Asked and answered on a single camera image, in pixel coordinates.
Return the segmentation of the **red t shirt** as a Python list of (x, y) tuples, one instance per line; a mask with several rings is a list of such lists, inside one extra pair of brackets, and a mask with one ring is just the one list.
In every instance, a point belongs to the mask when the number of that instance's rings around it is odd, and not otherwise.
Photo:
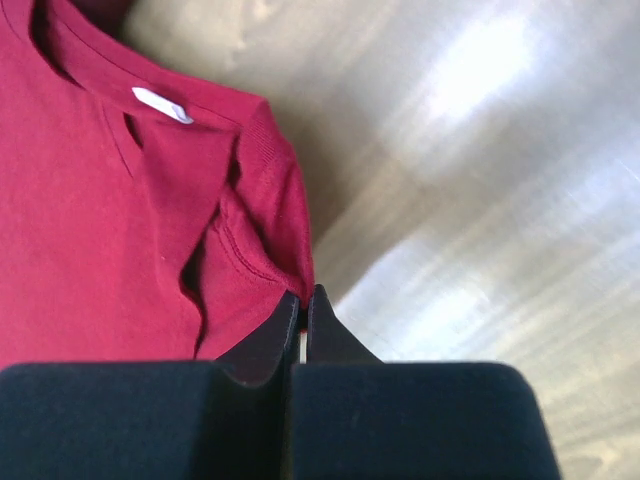
[(216, 359), (314, 288), (268, 102), (165, 69), (122, 1), (1, 5), (1, 362)]

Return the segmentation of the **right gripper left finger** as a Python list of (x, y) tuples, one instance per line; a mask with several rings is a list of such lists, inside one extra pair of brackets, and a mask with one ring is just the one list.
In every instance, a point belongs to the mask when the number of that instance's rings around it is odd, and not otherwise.
[(276, 479), (298, 299), (216, 361), (1, 373), (5, 479)]

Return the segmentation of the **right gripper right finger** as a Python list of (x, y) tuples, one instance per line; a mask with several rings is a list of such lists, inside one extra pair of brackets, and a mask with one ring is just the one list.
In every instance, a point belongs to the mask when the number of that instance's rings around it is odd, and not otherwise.
[(557, 479), (533, 389), (494, 362), (385, 363), (317, 286), (291, 376), (297, 479)]

